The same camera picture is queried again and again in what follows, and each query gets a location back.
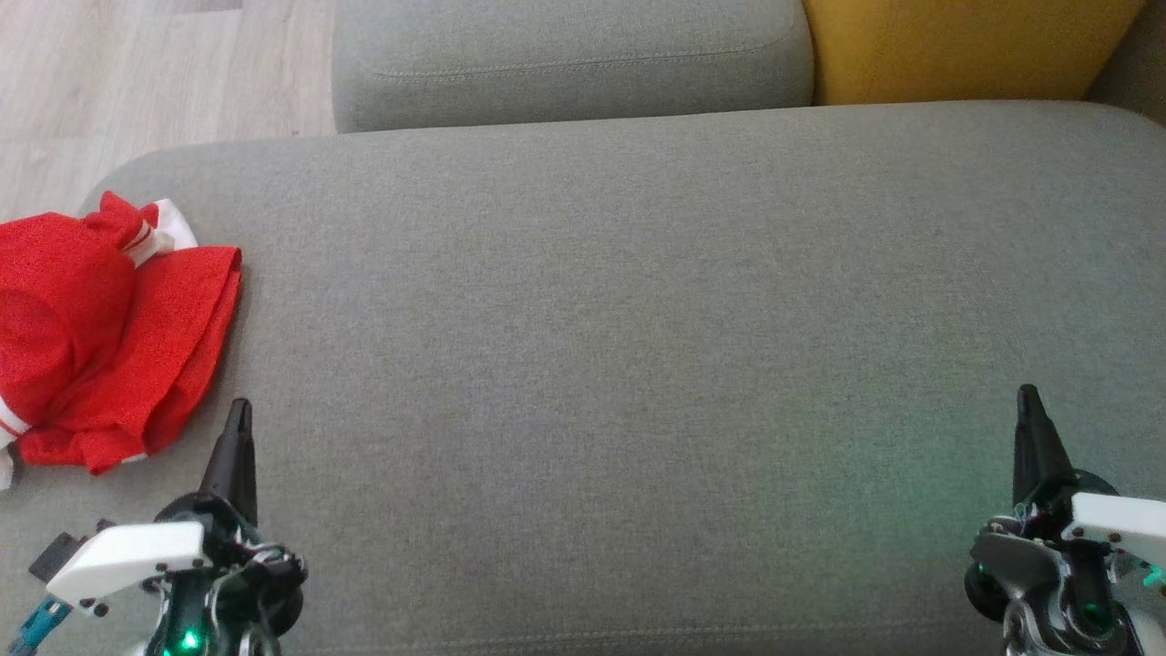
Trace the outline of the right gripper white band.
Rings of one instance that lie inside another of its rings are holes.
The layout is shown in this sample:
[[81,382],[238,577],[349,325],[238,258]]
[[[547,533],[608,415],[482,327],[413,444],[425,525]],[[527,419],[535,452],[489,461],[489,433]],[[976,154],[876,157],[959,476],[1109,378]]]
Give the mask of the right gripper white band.
[[1166,639],[1166,501],[1117,494],[1075,472],[1035,385],[1017,393],[1013,503],[969,551],[965,595],[1003,639]]

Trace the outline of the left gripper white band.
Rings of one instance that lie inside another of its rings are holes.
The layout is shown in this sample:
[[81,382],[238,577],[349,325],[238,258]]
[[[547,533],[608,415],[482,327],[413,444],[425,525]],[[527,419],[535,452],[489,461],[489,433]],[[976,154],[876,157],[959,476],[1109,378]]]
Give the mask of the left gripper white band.
[[276,641],[304,605],[305,560],[259,531],[250,398],[234,398],[201,491],[152,523],[107,525],[47,578],[54,599],[99,615],[105,598],[152,584],[154,641]]

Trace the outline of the red white jersey shirt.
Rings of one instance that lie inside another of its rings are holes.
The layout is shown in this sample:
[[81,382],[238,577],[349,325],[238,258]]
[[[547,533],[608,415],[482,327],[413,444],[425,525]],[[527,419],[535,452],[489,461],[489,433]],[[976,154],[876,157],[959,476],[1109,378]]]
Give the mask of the red white jersey shirt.
[[42,424],[20,436],[0,425],[0,491],[16,464],[100,475],[155,454],[180,439],[208,393],[239,298],[241,251],[201,246],[171,200],[139,207],[105,192],[92,212],[129,211],[148,230],[126,251],[135,277],[114,348]]

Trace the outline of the grey sofa side cushion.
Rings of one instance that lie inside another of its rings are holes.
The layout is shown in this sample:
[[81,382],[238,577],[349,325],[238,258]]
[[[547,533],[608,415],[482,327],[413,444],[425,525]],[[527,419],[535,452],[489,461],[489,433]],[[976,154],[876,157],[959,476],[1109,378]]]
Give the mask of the grey sofa side cushion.
[[1086,99],[1166,126],[1166,0],[1149,0]]

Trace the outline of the grey sofa seat cushion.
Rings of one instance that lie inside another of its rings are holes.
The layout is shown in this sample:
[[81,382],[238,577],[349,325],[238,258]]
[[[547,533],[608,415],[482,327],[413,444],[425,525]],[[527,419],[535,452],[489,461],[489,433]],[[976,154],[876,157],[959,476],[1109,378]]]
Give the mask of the grey sofa seat cushion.
[[58,532],[152,520],[254,408],[286,656],[988,656],[1016,395],[1166,498],[1166,128],[962,101],[280,137],[103,190],[243,252],[178,443],[0,493],[0,653]]

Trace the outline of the yellow sofa cushion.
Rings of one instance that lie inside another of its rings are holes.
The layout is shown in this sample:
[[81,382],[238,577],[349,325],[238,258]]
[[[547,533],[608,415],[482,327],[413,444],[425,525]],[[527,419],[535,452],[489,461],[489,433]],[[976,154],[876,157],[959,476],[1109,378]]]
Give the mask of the yellow sofa cushion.
[[1149,0],[803,0],[820,105],[1080,100]]

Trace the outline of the grey sofa back cushion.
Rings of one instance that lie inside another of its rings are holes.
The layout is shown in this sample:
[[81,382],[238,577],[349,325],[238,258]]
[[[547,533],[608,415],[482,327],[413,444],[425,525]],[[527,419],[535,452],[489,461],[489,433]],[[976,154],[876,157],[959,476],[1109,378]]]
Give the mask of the grey sofa back cushion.
[[340,133],[808,107],[803,0],[340,0]]

